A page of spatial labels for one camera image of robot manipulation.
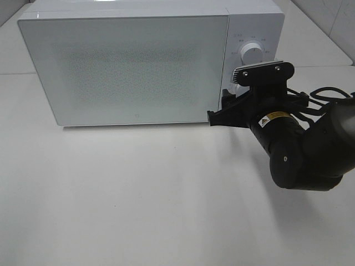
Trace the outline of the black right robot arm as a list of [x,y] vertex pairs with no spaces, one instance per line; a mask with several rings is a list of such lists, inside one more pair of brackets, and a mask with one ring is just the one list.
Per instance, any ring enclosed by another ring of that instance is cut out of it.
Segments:
[[212,126],[248,128],[268,154],[272,179],[291,190],[328,191],[354,168],[354,94],[309,94],[280,85],[223,92],[222,109],[209,111]]

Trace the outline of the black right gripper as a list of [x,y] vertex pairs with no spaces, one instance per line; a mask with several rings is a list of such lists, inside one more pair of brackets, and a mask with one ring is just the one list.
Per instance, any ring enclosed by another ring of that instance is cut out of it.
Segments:
[[236,94],[223,89],[221,110],[208,111],[207,118],[210,126],[283,130],[291,123],[286,102],[286,83],[241,86]]

